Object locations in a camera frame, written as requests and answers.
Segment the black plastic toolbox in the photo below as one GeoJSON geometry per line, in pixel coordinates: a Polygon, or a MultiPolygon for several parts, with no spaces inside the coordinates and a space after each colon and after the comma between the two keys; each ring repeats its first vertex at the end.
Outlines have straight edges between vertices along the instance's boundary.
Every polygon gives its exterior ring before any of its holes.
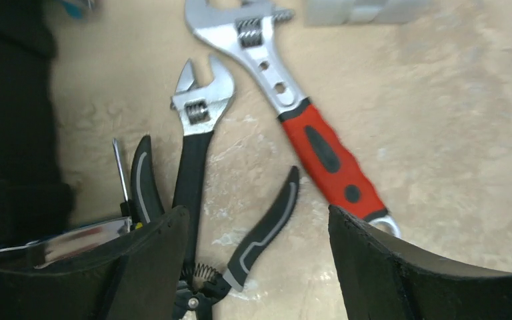
{"type": "Polygon", "coordinates": [[[0,268],[43,268],[131,231],[120,217],[68,229],[74,192],[57,160],[54,37],[41,1],[0,1],[0,268]]]}

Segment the red handled adjustable wrench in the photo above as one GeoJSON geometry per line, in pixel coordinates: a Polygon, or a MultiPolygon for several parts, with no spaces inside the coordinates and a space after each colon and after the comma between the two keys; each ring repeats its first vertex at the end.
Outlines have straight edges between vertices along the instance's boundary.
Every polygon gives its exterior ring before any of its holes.
{"type": "Polygon", "coordinates": [[[310,98],[284,66],[274,42],[276,23],[291,9],[272,1],[243,1],[219,9],[207,1],[186,1],[185,20],[200,41],[233,58],[260,86],[306,172],[326,201],[372,224],[401,230],[356,158],[344,147],[310,98]]]}

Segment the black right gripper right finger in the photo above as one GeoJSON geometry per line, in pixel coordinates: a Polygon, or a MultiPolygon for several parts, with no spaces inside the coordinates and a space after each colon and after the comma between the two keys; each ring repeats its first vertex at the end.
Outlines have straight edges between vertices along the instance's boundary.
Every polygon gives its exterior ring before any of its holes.
{"type": "Polygon", "coordinates": [[[337,206],[329,238],[349,319],[512,319],[512,273],[385,233],[337,206]]]}

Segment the small black adjustable wrench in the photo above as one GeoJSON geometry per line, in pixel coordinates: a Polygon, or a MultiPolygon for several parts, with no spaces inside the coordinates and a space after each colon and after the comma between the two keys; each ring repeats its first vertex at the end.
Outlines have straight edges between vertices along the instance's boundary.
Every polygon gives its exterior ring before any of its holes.
{"type": "Polygon", "coordinates": [[[232,74],[214,54],[209,55],[213,80],[200,86],[188,59],[171,98],[183,127],[183,142],[172,206],[184,206],[189,212],[183,274],[195,268],[199,220],[207,152],[219,120],[235,96],[232,74]]]}

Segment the black multi pliers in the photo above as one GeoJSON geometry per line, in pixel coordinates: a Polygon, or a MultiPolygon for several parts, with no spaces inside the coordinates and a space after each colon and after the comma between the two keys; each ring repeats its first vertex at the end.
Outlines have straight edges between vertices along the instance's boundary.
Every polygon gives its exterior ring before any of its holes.
{"type": "Polygon", "coordinates": [[[299,192],[299,169],[292,166],[274,202],[260,216],[251,229],[230,225],[241,214],[233,215],[228,209],[216,209],[212,222],[204,225],[203,200],[197,250],[202,240],[216,236],[217,244],[231,248],[231,257],[224,265],[214,267],[195,257],[195,268],[183,274],[183,266],[175,292],[172,318],[182,319],[188,312],[197,319],[212,319],[213,308],[228,294],[242,296],[246,280],[258,257],[288,223],[294,211],[299,192]]]}

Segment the green white bit box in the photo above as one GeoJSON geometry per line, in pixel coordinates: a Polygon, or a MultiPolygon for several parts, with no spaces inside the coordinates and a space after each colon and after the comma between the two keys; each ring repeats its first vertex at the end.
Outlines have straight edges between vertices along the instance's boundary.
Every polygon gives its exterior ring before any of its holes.
{"type": "Polygon", "coordinates": [[[428,8],[425,0],[316,0],[305,3],[305,24],[404,24],[428,8]]]}

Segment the yellow handled screwdriver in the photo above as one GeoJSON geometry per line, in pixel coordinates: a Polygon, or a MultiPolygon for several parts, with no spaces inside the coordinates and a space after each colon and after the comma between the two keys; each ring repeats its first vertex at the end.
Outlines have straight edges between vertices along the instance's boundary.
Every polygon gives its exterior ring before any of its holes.
{"type": "Polygon", "coordinates": [[[121,210],[121,214],[124,217],[129,217],[132,220],[131,229],[141,228],[142,222],[140,222],[140,218],[138,212],[136,210],[135,204],[133,200],[129,197],[129,192],[127,189],[127,179],[125,176],[125,170],[123,168],[123,160],[121,158],[121,151],[119,147],[119,142],[116,138],[112,140],[113,152],[115,155],[115,161],[117,164],[117,172],[119,175],[119,181],[121,184],[121,189],[123,192],[123,201],[120,203],[119,207],[121,210]]]}

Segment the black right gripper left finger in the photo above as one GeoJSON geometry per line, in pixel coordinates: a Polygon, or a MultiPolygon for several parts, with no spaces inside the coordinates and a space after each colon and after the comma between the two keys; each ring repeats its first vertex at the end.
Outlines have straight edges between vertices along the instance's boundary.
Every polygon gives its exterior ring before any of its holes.
{"type": "Polygon", "coordinates": [[[170,319],[189,214],[161,219],[44,269],[0,269],[0,319],[170,319]]]}

